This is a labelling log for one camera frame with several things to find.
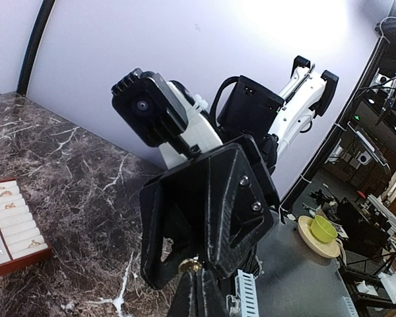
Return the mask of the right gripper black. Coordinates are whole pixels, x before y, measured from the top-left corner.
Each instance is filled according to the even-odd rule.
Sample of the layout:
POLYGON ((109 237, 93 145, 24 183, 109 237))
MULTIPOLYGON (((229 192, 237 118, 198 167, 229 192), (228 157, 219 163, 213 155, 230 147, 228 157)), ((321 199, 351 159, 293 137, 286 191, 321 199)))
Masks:
POLYGON ((279 195, 257 143, 243 135, 148 181, 140 206, 141 276, 162 289, 200 253, 217 277, 230 277, 274 227, 279 195))

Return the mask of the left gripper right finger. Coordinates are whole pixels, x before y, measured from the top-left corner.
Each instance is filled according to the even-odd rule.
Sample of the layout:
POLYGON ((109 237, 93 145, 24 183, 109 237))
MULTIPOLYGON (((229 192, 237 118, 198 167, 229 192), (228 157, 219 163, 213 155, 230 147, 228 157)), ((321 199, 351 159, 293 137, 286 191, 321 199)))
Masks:
POLYGON ((199 272, 199 315, 228 315, 225 299, 216 284, 216 279, 211 271, 205 269, 199 272))

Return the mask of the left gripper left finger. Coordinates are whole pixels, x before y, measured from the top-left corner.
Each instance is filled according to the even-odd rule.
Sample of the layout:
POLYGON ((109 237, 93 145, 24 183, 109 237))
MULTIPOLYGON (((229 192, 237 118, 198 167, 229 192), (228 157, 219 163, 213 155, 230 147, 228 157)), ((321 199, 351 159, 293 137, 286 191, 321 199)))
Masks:
POLYGON ((199 316, 198 278, 200 271, 184 272, 167 316, 199 316))

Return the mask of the gold ring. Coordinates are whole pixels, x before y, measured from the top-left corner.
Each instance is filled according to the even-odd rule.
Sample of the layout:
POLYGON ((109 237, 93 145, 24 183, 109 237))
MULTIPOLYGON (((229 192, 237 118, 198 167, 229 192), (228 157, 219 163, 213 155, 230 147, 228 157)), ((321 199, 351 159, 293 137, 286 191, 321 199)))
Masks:
POLYGON ((202 268, 203 265, 200 261, 194 258, 187 258, 180 263, 178 270, 180 273, 189 273, 189 272, 198 272, 202 270, 202 268))

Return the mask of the brown jewelry tray cream lining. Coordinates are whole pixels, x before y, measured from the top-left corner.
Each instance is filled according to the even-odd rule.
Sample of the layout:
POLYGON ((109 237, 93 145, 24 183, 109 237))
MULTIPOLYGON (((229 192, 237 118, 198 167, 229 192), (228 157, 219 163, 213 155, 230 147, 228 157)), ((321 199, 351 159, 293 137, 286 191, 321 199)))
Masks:
POLYGON ((0 180, 0 277, 48 260, 52 247, 16 178, 0 180))

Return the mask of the green bowl background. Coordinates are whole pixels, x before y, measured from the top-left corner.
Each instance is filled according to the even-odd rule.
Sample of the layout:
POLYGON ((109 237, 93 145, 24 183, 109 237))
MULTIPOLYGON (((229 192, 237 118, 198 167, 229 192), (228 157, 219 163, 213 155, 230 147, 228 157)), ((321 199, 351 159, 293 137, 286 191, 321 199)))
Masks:
POLYGON ((329 243, 338 237, 338 232, 332 223, 320 215, 316 215, 313 218, 310 230, 323 243, 329 243))

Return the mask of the cream plate background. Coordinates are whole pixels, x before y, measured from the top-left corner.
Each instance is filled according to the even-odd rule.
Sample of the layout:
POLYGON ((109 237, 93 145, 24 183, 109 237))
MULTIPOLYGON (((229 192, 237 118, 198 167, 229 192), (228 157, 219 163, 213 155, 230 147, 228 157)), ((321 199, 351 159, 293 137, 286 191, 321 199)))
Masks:
POLYGON ((339 257, 341 250, 339 244, 334 240, 331 242, 322 242, 312 233, 310 227, 313 219, 308 216, 298 218, 298 232, 306 245, 316 254, 323 258, 333 259, 339 257))

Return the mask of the right black frame post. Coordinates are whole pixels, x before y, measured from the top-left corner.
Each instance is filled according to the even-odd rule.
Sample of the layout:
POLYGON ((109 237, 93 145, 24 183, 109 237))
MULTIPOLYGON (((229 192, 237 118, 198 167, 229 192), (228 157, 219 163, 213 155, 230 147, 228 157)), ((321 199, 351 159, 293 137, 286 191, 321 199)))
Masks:
POLYGON ((396 33, 379 39, 327 140, 283 199, 283 210, 291 210, 323 171, 353 192, 381 195, 389 187, 396 173, 396 33))

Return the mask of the black frame post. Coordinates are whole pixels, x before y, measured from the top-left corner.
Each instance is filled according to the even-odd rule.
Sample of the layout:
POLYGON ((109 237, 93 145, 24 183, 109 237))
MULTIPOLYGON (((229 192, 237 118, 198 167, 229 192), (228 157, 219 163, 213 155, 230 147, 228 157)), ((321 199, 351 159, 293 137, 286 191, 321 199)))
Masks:
POLYGON ((327 140, 283 199, 283 210, 291 210, 323 171, 353 192, 381 195, 389 187, 396 173, 396 33, 379 39, 327 140))
POLYGON ((16 92, 22 96, 28 92, 36 56, 54 5, 55 0, 43 0, 32 27, 16 88, 16 92))

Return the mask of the left black frame post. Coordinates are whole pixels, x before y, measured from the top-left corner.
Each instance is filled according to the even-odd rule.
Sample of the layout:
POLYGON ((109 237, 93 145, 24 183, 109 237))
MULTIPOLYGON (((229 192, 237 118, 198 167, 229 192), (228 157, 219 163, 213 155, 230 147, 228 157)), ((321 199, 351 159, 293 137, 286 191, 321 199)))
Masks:
POLYGON ((36 56, 54 5, 55 0, 43 0, 32 27, 16 88, 16 92, 22 96, 28 92, 36 56))

